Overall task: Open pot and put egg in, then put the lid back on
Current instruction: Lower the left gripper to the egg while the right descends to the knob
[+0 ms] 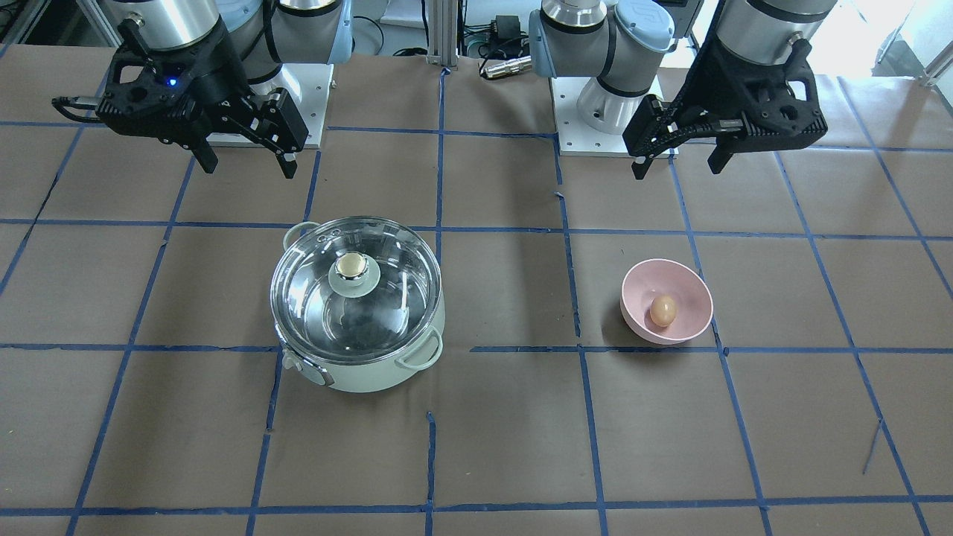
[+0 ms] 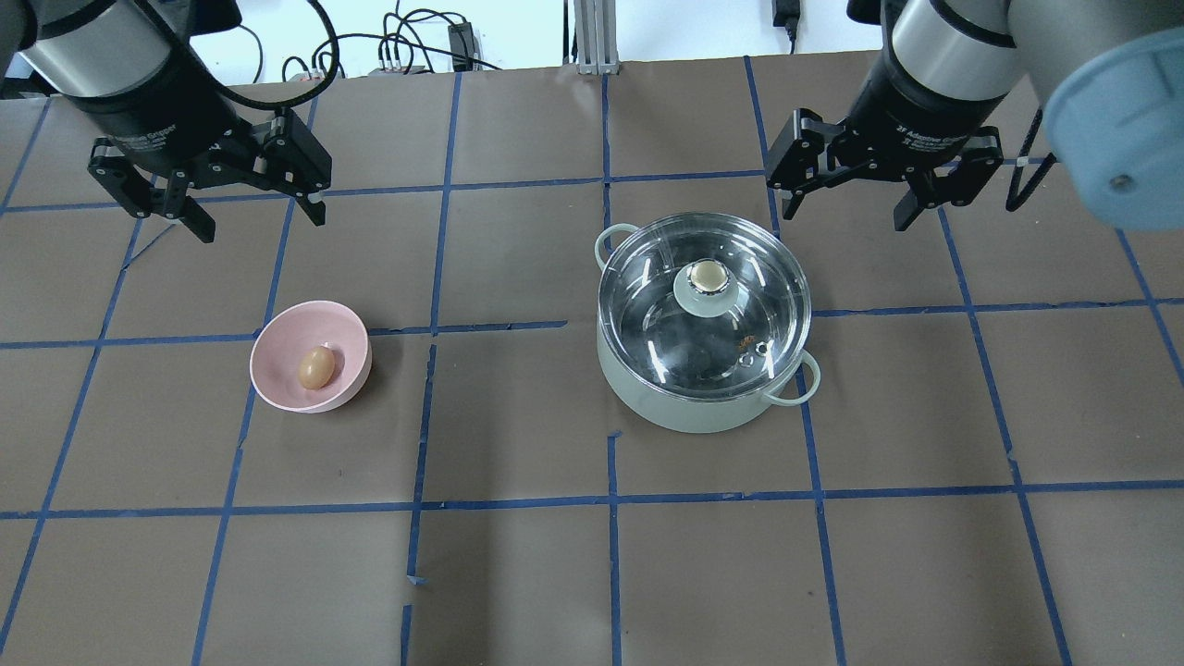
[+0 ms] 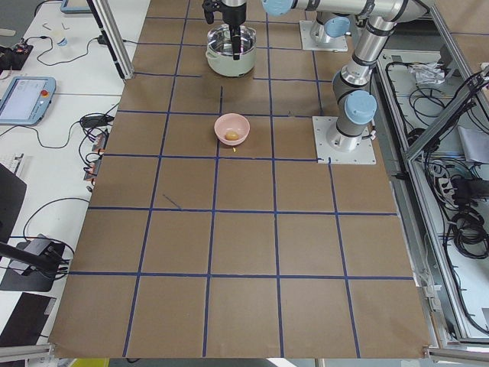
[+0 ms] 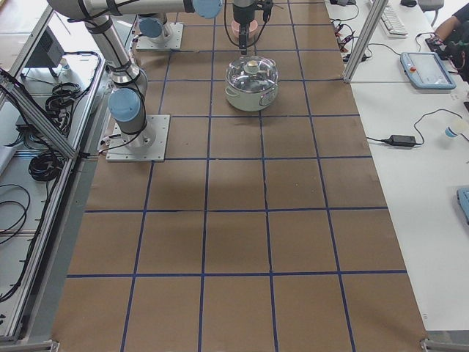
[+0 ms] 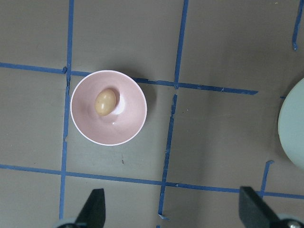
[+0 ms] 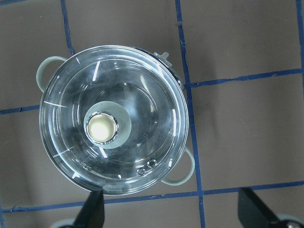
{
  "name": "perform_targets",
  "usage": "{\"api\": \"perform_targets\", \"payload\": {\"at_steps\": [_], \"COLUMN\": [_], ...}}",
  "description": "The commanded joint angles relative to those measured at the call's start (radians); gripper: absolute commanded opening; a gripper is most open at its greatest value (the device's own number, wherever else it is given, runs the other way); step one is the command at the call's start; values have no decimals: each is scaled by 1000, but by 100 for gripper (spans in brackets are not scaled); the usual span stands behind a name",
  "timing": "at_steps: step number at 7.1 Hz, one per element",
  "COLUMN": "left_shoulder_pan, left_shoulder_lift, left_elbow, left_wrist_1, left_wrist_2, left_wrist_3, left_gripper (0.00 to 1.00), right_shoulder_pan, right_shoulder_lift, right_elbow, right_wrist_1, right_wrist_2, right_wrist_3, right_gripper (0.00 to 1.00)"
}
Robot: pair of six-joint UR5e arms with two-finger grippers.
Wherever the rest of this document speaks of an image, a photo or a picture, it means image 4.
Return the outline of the person forearm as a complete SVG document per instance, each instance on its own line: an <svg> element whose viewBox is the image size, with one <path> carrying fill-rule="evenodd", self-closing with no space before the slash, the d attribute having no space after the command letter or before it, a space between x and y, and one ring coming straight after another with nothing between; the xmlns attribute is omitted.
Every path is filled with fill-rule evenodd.
<svg viewBox="0 0 469 352"><path fill-rule="evenodd" d="M442 41L446 40L454 31L461 26L460 20L452 15L439 25L435 30L435 35Z"/></svg>

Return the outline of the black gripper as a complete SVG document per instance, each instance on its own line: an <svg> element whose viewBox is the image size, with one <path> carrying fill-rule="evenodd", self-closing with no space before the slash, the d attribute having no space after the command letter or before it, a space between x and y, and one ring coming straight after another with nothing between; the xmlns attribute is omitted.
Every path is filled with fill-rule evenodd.
<svg viewBox="0 0 469 352"><path fill-rule="evenodd" d="M270 20L273 8L271 0L235 0L232 3L234 20L240 24L238 46L242 55L247 54L248 24L255 19L255 12L262 11L262 21Z"/></svg>

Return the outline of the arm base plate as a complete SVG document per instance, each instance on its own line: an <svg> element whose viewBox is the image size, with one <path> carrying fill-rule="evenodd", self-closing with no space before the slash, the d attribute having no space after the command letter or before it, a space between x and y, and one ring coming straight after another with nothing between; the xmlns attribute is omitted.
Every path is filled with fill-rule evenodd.
<svg viewBox="0 0 469 352"><path fill-rule="evenodd" d="M106 151L106 160L110 162L163 162L169 134L170 115L147 115L146 128L138 136L121 132L117 122L114 123L112 139Z"/></svg>
<svg viewBox="0 0 469 352"><path fill-rule="evenodd" d="M184 24L162 23L157 18L144 18L139 22L140 35L137 51L178 51L182 44Z"/></svg>

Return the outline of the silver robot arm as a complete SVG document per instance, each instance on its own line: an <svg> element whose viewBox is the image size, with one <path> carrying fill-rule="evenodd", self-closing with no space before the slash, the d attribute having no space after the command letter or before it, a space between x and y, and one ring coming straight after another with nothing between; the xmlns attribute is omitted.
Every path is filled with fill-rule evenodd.
<svg viewBox="0 0 469 352"><path fill-rule="evenodd" d="M167 42L173 34L165 12L139 15L138 23L140 33L156 43Z"/></svg>
<svg viewBox="0 0 469 352"><path fill-rule="evenodd" d="M115 86L108 108L120 128L122 142L100 151L106 154L112 150L133 152L149 147L155 140L145 106L147 75L130 58L111 16L137 15L143 21L153 18L161 36L164 15L168 12L196 13L211 19L226 11L224 1L49 1L48 4L69 22L83 22L108 64Z"/></svg>

